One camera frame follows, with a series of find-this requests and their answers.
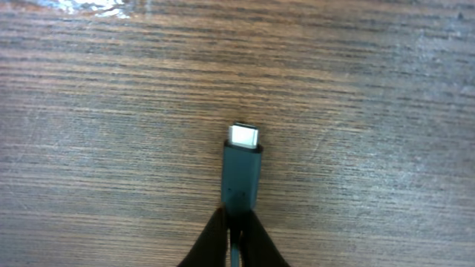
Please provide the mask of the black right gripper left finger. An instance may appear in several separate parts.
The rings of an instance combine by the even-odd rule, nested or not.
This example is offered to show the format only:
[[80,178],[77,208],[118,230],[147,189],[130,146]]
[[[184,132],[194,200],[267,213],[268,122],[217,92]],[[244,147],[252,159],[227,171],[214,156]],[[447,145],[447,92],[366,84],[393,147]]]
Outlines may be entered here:
[[226,211],[219,207],[178,267],[224,267],[227,231]]

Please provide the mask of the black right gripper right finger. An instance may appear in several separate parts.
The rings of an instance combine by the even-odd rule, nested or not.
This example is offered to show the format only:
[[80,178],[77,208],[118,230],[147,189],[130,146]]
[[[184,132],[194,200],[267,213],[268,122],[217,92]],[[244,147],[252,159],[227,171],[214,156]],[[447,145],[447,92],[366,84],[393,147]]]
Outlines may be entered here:
[[244,267],[289,267],[254,211],[243,216],[240,252]]

